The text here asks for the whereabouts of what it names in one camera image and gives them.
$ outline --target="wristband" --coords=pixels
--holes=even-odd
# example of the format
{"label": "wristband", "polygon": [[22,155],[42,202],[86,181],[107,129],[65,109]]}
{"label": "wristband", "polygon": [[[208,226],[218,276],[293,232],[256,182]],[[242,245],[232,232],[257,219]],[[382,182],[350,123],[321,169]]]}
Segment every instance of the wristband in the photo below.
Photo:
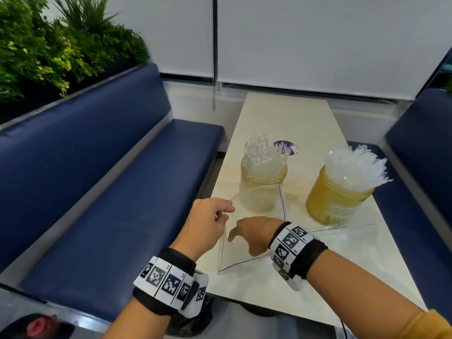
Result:
{"label": "wristband", "polygon": [[306,279],[309,268],[328,248],[313,235],[291,222],[281,224],[268,247],[274,268],[294,290],[300,290],[301,279]]}
{"label": "wristband", "polygon": [[157,315],[179,312],[194,317],[201,310],[208,284],[208,276],[195,267],[195,262],[180,252],[164,249],[134,281],[133,296]]}

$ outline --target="purple sticker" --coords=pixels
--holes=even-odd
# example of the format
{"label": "purple sticker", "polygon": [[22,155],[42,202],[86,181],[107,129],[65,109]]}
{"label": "purple sticker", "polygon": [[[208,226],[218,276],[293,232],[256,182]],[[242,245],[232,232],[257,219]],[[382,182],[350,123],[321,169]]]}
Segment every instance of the purple sticker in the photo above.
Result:
{"label": "purple sticker", "polygon": [[287,152],[290,152],[289,155],[293,156],[294,154],[298,153],[298,147],[291,143],[290,141],[286,140],[278,140],[273,143],[273,145],[280,147],[282,145],[282,154],[286,154]]}

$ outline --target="hand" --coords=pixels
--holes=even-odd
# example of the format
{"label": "hand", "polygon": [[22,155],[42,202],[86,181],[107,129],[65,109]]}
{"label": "hand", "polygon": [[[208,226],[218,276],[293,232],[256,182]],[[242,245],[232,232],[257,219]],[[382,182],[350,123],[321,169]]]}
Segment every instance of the hand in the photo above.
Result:
{"label": "hand", "polygon": [[232,201],[221,198],[198,199],[176,240],[170,246],[196,262],[212,249],[224,233],[226,221],[235,207]]}
{"label": "hand", "polygon": [[231,229],[228,241],[231,242],[238,235],[248,242],[248,252],[251,256],[259,256],[268,249],[270,240],[284,220],[268,218],[266,216],[253,216],[237,222],[237,227]]}

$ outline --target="blue cushion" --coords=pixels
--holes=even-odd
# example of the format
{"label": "blue cushion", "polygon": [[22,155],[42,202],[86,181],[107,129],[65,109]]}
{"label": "blue cushion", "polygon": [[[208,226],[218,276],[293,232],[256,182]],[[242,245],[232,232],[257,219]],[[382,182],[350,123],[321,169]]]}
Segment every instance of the blue cushion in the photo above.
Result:
{"label": "blue cushion", "polygon": [[394,152],[452,224],[452,97],[424,91],[386,134]]}
{"label": "blue cushion", "polygon": [[172,120],[33,267],[33,296],[114,320],[133,281],[176,238],[223,128]]}
{"label": "blue cushion", "polygon": [[[366,145],[378,158],[386,157],[378,146]],[[452,252],[392,164],[386,165],[394,180],[375,189],[375,201],[426,306],[452,323]]]}
{"label": "blue cushion", "polygon": [[169,110],[150,64],[0,131],[0,272]]}

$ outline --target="bench backrest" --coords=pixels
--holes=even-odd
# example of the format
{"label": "bench backrest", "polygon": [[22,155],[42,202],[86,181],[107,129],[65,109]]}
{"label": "bench backrest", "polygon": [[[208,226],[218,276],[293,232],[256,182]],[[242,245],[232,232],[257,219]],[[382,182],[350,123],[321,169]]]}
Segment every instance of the bench backrest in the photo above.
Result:
{"label": "bench backrest", "polygon": [[422,92],[386,140],[452,224],[452,96],[439,89]]}
{"label": "bench backrest", "polygon": [[0,131],[0,272],[170,110],[155,64]]}

